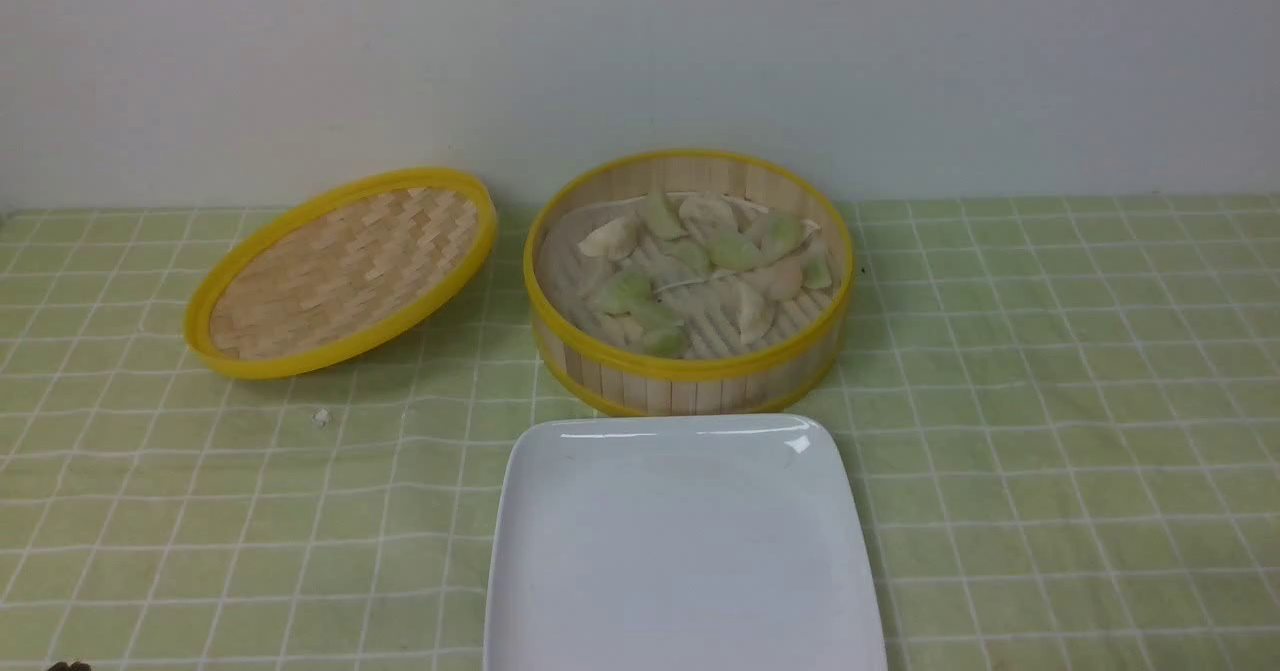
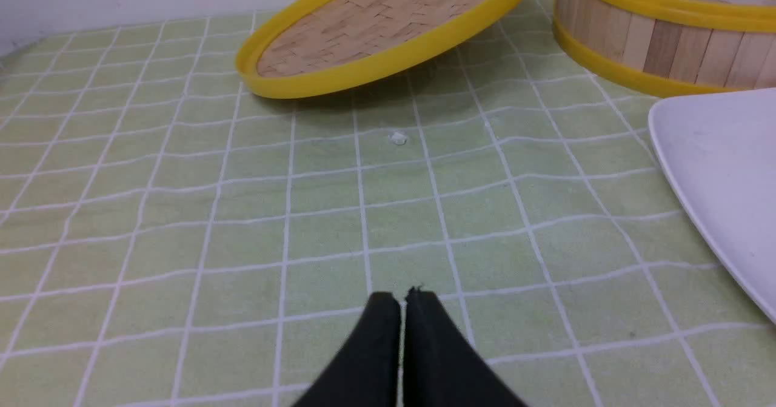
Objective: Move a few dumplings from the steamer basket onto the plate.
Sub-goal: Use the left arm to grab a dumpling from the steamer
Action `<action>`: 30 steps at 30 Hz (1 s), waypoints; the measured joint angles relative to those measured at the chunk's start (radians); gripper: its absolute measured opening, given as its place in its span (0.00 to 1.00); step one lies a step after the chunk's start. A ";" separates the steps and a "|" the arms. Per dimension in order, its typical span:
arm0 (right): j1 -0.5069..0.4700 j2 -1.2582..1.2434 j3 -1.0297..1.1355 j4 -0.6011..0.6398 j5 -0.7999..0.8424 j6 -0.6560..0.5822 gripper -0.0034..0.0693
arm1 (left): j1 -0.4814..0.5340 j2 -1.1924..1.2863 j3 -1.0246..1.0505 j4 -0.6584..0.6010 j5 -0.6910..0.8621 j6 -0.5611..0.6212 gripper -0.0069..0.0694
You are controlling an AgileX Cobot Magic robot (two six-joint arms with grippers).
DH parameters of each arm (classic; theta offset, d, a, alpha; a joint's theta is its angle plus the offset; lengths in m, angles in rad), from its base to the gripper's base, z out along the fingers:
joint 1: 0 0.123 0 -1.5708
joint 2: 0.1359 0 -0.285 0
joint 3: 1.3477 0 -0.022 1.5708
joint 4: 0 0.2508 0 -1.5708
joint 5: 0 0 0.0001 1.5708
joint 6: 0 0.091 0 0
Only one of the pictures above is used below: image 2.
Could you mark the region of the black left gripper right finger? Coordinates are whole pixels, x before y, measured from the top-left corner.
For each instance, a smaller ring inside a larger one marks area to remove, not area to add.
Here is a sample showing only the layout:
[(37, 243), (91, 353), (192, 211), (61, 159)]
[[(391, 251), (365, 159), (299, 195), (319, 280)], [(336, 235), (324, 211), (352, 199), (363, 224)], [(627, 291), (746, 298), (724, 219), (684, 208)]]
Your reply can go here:
[(406, 296), (405, 406), (525, 406), (477, 354), (432, 291)]

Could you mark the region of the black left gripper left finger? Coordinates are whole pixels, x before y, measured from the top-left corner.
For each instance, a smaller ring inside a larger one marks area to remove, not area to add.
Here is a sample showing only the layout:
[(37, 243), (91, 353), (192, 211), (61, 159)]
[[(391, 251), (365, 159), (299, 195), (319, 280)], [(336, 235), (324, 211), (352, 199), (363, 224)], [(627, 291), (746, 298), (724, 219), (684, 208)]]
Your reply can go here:
[(347, 340), (294, 405), (396, 405), (400, 329), (393, 294), (371, 294)]

